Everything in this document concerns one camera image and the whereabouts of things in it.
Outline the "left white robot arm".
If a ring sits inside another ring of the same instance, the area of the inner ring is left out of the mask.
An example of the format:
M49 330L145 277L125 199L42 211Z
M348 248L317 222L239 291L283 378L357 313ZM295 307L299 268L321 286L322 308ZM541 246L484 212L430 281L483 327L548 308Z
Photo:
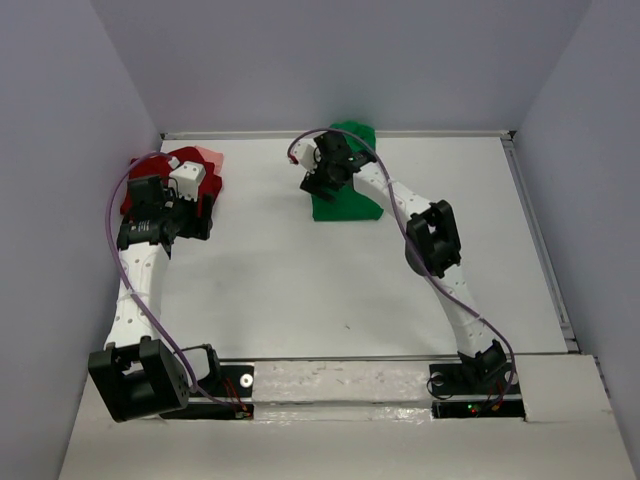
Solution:
M206 360L191 366L161 325L164 277L179 237L206 240L214 194L205 172L150 175L127 183L129 206L117 233L107 235L120 274L111 330L89 356L88 370L111 417L126 422L186 408L190 394L215 392L221 370Z

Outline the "green t shirt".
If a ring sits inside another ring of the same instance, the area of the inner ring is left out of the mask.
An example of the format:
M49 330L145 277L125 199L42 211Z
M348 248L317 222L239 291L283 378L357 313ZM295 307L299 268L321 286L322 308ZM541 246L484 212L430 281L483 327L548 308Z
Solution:
M376 133L373 127L346 120L330 125L331 128L349 131L361 138L370 148L376 149ZM377 221L384 210L375 202L346 186L335 193L335 201L327 202L315 195L311 196L312 218L315 222Z

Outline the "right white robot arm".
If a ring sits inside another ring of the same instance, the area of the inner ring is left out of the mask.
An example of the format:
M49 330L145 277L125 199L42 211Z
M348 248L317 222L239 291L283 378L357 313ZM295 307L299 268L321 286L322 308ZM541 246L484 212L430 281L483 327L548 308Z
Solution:
M392 216L404 239L411 269L435 291L454 334L462 384L491 389L499 403L516 376L506 337L477 311L462 269L461 241L452 206L428 200L394 180L379 154L344 129L313 129L287 148L290 162L305 169L300 188L328 202L347 187Z

